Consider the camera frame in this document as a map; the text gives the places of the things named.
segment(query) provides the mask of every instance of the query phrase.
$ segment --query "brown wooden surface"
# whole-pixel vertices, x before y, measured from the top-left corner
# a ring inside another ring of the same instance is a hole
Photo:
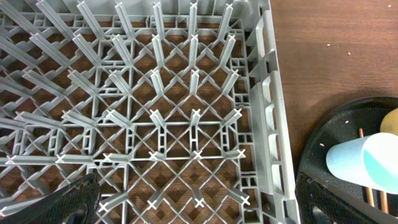
[[[358,98],[398,96],[398,2],[271,2],[297,168],[310,133],[331,110]]]

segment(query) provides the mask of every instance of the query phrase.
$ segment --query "black plate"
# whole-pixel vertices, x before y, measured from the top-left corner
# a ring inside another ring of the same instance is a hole
[[[382,119],[398,108],[398,98],[372,97],[352,101],[332,111],[314,129],[303,151],[299,172],[311,174],[314,179],[324,180],[340,190],[366,201],[364,187],[334,177],[326,166],[326,154],[332,146],[359,138],[358,129],[364,135],[380,131]],[[373,190],[375,205],[380,205],[379,192]],[[388,194],[390,214],[398,215],[398,195]]]

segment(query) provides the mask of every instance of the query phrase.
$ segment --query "black object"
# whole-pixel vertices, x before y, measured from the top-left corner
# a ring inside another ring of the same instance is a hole
[[[23,210],[6,217],[0,221],[0,224],[94,223],[95,211],[98,208],[100,198],[100,185],[96,176],[95,174],[88,174]]]
[[[326,166],[332,146],[378,133],[382,119],[398,108],[398,98],[373,97],[353,101],[332,111],[314,129],[300,161],[296,195],[304,223],[398,223],[366,203],[364,187],[334,177]],[[380,195],[373,190],[375,206]],[[398,196],[388,194],[389,213],[398,215]]]

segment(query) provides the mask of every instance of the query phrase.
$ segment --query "yellow object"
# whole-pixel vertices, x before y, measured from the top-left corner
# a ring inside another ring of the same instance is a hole
[[[398,136],[398,108],[388,113],[381,121],[380,132]]]

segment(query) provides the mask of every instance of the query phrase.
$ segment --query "round black tray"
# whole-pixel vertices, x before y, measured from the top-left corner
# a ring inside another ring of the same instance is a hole
[[[364,187],[334,177],[326,166],[326,154],[332,146],[359,138],[358,129],[364,135],[378,133],[380,124],[388,112],[398,108],[398,98],[372,97],[352,101],[327,115],[314,129],[303,151],[299,172],[311,174],[327,184],[350,194],[360,200],[366,200]],[[380,194],[373,190],[375,206],[381,208]],[[398,213],[398,195],[387,195],[390,214]]]

